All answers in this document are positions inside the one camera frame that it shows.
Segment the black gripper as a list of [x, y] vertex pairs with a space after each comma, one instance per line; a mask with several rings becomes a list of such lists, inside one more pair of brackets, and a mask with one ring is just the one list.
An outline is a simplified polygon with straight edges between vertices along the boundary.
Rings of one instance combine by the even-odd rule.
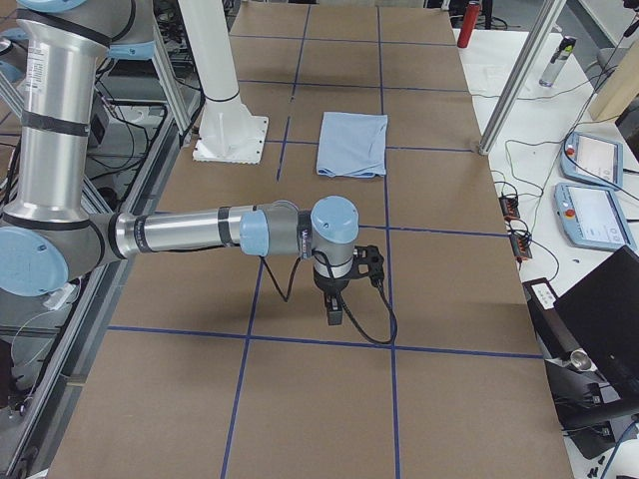
[[326, 321], [329, 326], [342, 324], [343, 309], [339, 295], [351, 280], [367, 277], [376, 289], [384, 283], [384, 258], [376, 245], [355, 245], [351, 258], [343, 264], [332, 264], [328, 256], [315, 249], [314, 282], [324, 293]]

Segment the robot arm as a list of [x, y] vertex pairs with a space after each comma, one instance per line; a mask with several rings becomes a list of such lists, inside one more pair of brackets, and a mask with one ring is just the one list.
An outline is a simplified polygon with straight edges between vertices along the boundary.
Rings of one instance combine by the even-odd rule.
[[[291, 255], [313, 264], [326, 318], [351, 318], [343, 293], [356, 279], [384, 289], [383, 258], [373, 245], [357, 243], [355, 205], [341, 196], [302, 210], [278, 200], [189, 213], [147, 215], [144, 188], [162, 188], [190, 130], [201, 126], [198, 161], [257, 164], [268, 119], [250, 113], [241, 99], [229, 29], [220, 3], [186, 1], [179, 12], [199, 75], [211, 73], [192, 107], [174, 78], [173, 65], [150, 1], [22, 1], [16, 14], [28, 41], [15, 148], [1, 208], [1, 287], [14, 295], [50, 293], [93, 270], [144, 253], [189, 253], [237, 248], [266, 258]], [[213, 59], [200, 61], [196, 43], [209, 39]], [[160, 128], [172, 141], [163, 153], [157, 138], [132, 125], [132, 157], [107, 176], [129, 177], [124, 203], [108, 213], [84, 206], [87, 187], [98, 187], [87, 162], [98, 74], [105, 60], [153, 64], [165, 97]]]

